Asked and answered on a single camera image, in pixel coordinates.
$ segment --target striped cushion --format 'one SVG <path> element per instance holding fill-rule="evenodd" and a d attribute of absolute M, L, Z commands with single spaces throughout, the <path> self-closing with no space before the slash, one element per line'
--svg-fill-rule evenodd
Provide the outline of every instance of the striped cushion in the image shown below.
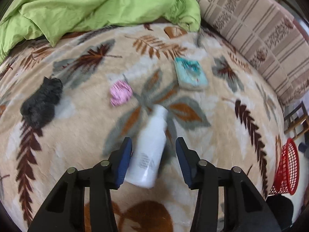
<path fill-rule="evenodd" d="M 274 0 L 197 0 L 201 17 L 260 72 L 284 105 L 309 86 L 308 35 Z"/>

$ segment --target green bedsheet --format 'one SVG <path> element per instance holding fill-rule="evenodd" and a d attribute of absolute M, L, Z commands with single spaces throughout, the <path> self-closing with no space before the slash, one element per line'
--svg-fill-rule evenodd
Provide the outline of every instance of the green bedsheet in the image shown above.
<path fill-rule="evenodd" d="M 16 0 L 0 22 L 0 63 L 23 39 L 45 35 L 55 46 L 67 32 L 136 25 L 160 17 L 188 31 L 200 26 L 196 0 Z"/>

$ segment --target white bottle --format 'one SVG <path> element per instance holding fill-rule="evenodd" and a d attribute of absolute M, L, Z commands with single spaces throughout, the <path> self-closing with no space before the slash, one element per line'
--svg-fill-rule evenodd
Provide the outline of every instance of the white bottle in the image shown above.
<path fill-rule="evenodd" d="M 167 113 L 168 111 L 163 106 L 154 105 L 153 115 L 138 135 L 136 149 L 130 159 L 125 181 L 145 188 L 155 185 L 166 143 Z"/>

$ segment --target red plastic basket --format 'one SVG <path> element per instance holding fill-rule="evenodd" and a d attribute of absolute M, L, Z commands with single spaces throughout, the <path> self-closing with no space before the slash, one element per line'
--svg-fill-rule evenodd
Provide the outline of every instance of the red plastic basket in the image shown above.
<path fill-rule="evenodd" d="M 282 147 L 279 167 L 269 194 L 295 194 L 299 181 L 298 151 L 289 138 Z"/>

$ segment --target beige blanket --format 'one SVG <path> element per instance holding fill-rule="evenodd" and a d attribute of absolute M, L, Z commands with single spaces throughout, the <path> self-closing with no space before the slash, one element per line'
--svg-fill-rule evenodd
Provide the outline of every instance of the beige blanket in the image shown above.
<path fill-rule="evenodd" d="M 134 144 L 153 104 L 169 110 L 163 166 L 152 189 L 124 183 L 112 191 L 119 231 L 190 230 L 197 191 L 183 180 L 177 137 L 217 167 L 240 166 L 267 196 L 285 142 L 282 110 L 270 86 L 233 46 L 208 30 L 187 33 L 171 24 L 77 35 L 65 36 L 54 49 L 46 40 L 28 41 L 3 64 L 0 198 L 22 231 L 68 167 L 93 167 L 126 136 Z M 209 82 L 206 90 L 179 88 L 176 56 L 201 64 Z M 54 120 L 33 130 L 22 121 L 20 107 L 44 76 L 62 80 L 63 97 Z M 112 107 L 109 88 L 124 77 L 134 96 Z M 86 214 L 88 201 L 86 192 Z M 222 191 L 219 201 L 221 218 Z M 87 231 L 89 226 L 86 216 Z"/>

